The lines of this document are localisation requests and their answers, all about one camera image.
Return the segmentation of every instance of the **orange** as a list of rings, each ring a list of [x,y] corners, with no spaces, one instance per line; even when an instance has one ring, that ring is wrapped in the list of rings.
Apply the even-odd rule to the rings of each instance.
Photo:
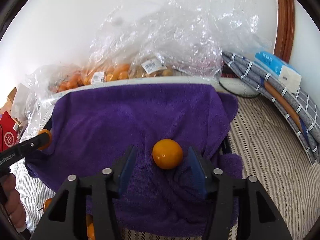
[[[86,221],[86,224],[88,227],[89,225],[91,225],[93,223],[93,216],[90,214],[85,214],[85,221]]]
[[[43,145],[43,146],[39,147],[38,150],[40,150],[40,151],[42,151],[42,150],[44,150],[44,149],[47,149],[47,148],[49,147],[49,145],[51,144],[51,142],[52,142],[52,134],[50,133],[49,130],[47,130],[47,129],[42,129],[42,130],[38,133],[38,135],[39,135],[39,134],[42,134],[42,133],[47,133],[47,134],[49,135],[49,142],[48,142],[46,145]]]
[[[130,65],[129,65],[129,64],[120,64],[120,65],[117,65],[117,66],[116,66],[115,71],[117,71],[117,72],[120,73],[120,72],[122,72],[122,71],[128,71],[129,68],[130,68]]]
[[[91,224],[87,227],[87,234],[88,234],[88,239],[89,239],[89,240],[96,240],[96,238],[95,238],[95,236],[94,236],[93,223],[91,223]]]
[[[78,87],[78,83],[76,80],[70,80],[67,82],[67,90],[77,88],[77,87]]]
[[[78,81],[78,77],[80,76],[81,74],[79,72],[76,72],[74,73],[70,78],[69,78],[69,81],[75,81],[77,82]]]
[[[110,74],[110,73],[113,73],[114,71],[115,71],[115,68],[114,68],[113,66],[109,66],[109,67],[107,68],[106,73],[107,73],[107,74]]]
[[[122,80],[122,79],[128,79],[128,72],[127,71],[121,71],[118,77],[118,80]]]
[[[171,139],[163,139],[154,145],[152,157],[158,167],[171,170],[181,163],[183,151],[177,142]]]
[[[115,76],[114,74],[109,73],[109,74],[107,74],[106,82],[115,81],[115,80],[117,80],[117,79],[118,79],[118,76]]]
[[[57,92],[63,92],[67,90],[67,82],[66,81],[62,81],[60,86],[58,87]]]
[[[90,85],[90,84],[91,84],[91,78],[89,76],[86,76],[83,79],[83,85],[87,86],[87,85]]]
[[[82,77],[81,77],[81,73],[74,74],[74,76],[71,79],[76,81],[77,85],[79,87],[83,86],[83,80],[82,80]]]
[[[48,199],[43,203],[43,209],[44,209],[44,211],[46,211],[46,210],[48,209],[51,201],[52,201],[52,198],[48,198]]]

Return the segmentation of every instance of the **black cable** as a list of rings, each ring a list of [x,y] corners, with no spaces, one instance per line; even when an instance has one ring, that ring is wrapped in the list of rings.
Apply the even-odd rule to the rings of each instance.
[[[243,96],[243,95],[239,95],[239,94],[236,94],[232,91],[230,91],[229,89],[227,89],[224,85],[221,84],[221,82],[219,81],[219,85],[227,92],[229,92],[230,94],[234,95],[234,96],[237,96],[237,97],[241,97],[241,98],[256,98],[258,96],[260,96],[260,93],[258,95],[255,95],[255,96],[249,96],[249,97],[246,97],[246,96]]]
[[[221,149],[222,149],[222,154],[232,153],[228,135],[223,139],[221,143]]]

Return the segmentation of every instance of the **cardboard box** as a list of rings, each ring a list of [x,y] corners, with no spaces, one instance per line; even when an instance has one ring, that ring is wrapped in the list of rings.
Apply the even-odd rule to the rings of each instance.
[[[0,119],[0,152],[5,151],[18,142],[17,131],[14,130],[15,121],[8,112],[4,112]]]
[[[12,103],[13,103],[13,100],[14,100],[14,97],[16,96],[16,93],[17,93],[17,89],[16,88],[13,88],[11,90],[11,92],[9,93],[9,95],[7,96],[7,102],[4,104],[3,107],[0,108],[0,116],[2,114],[4,114],[5,112],[8,112],[9,115],[11,116],[11,108],[12,108]],[[18,125],[21,124],[21,122],[17,119],[13,119]]]

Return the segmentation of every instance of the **clear plastic wrap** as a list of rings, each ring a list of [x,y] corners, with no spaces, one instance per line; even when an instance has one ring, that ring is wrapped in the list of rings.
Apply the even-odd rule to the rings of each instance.
[[[30,123],[32,116],[37,111],[38,107],[39,104],[36,99],[36,93],[34,91],[31,91],[27,97],[25,109],[25,116],[28,120],[28,123]]]
[[[26,101],[31,93],[31,90],[23,84],[18,85],[17,93],[14,97],[11,107],[11,117],[16,118],[20,122],[27,121],[26,108],[28,105]]]
[[[270,47],[256,34],[259,16],[253,13],[253,0],[234,0],[232,9],[224,6],[226,1],[218,3],[219,9],[212,0],[168,0],[133,23],[121,18],[123,8],[116,9],[101,25],[89,62],[131,63],[129,78],[161,76],[163,71],[171,75],[171,69],[219,78],[223,49],[243,53]]]
[[[46,65],[26,76],[26,82],[36,95],[36,100],[45,108],[48,99],[57,92],[63,92],[83,85],[81,68],[77,65]]]
[[[82,69],[84,85],[96,82],[109,82],[128,79],[129,64],[123,63],[114,65],[111,61],[104,61],[102,64],[90,64]]]

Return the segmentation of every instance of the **finger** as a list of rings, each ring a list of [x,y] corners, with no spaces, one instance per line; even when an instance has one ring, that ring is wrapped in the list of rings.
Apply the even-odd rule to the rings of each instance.
[[[19,205],[19,203],[20,203],[19,192],[16,189],[10,191],[8,195],[8,201],[4,205],[9,215],[17,209],[17,206]]]
[[[14,226],[16,228],[22,228],[26,223],[26,220],[27,220],[27,215],[26,215],[25,209],[23,208],[22,216],[20,217],[20,220],[16,224],[14,224]]]
[[[9,192],[9,191],[13,190],[16,187],[16,182],[17,182],[16,176],[12,173],[9,173],[6,180],[2,184],[3,190],[5,192]]]
[[[12,223],[16,226],[20,220],[23,218],[24,207],[19,203],[16,210],[13,211],[10,215]]]

